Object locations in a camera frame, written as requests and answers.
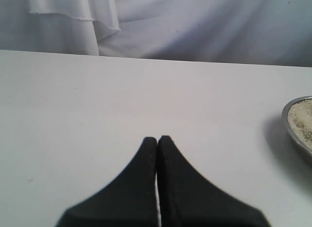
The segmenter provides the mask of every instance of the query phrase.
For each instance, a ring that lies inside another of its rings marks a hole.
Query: bowl rim
[[[282,112],[282,119],[283,119],[283,122],[284,122],[284,125],[286,126],[286,129],[287,129],[287,132],[290,134],[291,138],[294,140],[294,142],[300,146],[306,153],[308,153],[311,157],[312,157],[312,150],[309,149],[303,141],[301,141],[299,139],[299,137],[295,134],[295,132],[293,131],[293,129],[291,128],[290,124],[289,124],[289,121],[288,121],[288,111],[290,110],[290,108],[299,103],[299,102],[302,102],[304,100],[308,100],[308,99],[312,99],[312,96],[304,96],[304,97],[300,97],[300,98],[297,98],[297,99],[294,99],[292,101],[290,101],[289,103],[286,104],[286,106],[284,107],[283,109],[283,112]]]

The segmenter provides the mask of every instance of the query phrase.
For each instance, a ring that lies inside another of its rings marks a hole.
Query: white fabric backdrop
[[[0,0],[0,49],[312,66],[312,0]]]

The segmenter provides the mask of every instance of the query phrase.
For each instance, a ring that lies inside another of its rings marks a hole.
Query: silver bowl
[[[288,111],[291,108],[291,106],[295,105],[296,103],[302,102],[307,99],[312,99],[312,96],[305,96],[298,99],[294,99],[290,101],[283,109],[282,112],[282,119],[284,122],[284,125],[287,128],[287,131],[292,138],[292,141],[295,144],[295,148],[299,152],[299,154],[305,159],[307,162],[309,162],[312,165],[312,150],[309,149],[294,133],[293,129],[291,128],[289,121],[288,121]]]

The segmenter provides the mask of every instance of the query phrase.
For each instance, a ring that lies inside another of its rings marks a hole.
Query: metal bowl
[[[305,159],[306,161],[308,161],[312,165],[312,150],[309,149],[298,138],[298,136],[295,134],[295,132],[291,128],[289,121],[288,121],[288,111],[291,108],[291,106],[295,105],[296,103],[307,100],[307,99],[312,99],[312,96],[305,96],[305,97],[301,97],[301,98],[294,99],[294,100],[290,101],[283,109],[282,118],[283,118],[284,125],[286,126],[287,131],[288,131],[290,137],[292,138],[292,141],[295,144],[295,148],[297,149],[299,154],[303,157],[303,159]]]

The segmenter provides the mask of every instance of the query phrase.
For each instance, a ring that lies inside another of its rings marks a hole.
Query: white tabletop
[[[0,51],[0,225],[51,227],[171,135],[273,227],[312,226],[312,168],[281,122],[312,68]]]

